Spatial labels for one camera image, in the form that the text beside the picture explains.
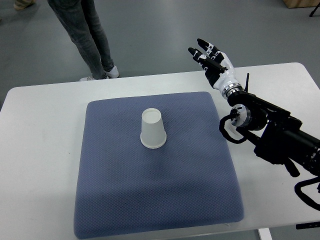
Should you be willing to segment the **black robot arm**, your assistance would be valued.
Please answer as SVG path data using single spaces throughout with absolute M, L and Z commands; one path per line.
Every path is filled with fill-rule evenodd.
M 303 132 L 302 122 L 279 106 L 248 92 L 239 83 L 231 83 L 223 96 L 232 107 L 219 122 L 219 131 L 231 143 L 250 141 L 255 155 L 273 165 L 283 165 L 289 174 L 300 175 L 295 164 L 314 175 L 294 187 L 295 194 L 308 206 L 320 209 L 319 203 L 303 193 L 302 188 L 320 183 L 320 141 Z

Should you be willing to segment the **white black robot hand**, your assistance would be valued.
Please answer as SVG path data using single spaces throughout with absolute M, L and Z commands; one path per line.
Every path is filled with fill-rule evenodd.
M 192 47 L 188 48 L 188 52 L 204 70 L 210 86 L 218 90 L 225 99 L 234 92 L 242 91 L 243 87 L 236 79 L 235 68 L 228 56 L 215 45 L 203 39 L 198 38 L 197 43 L 205 53 Z

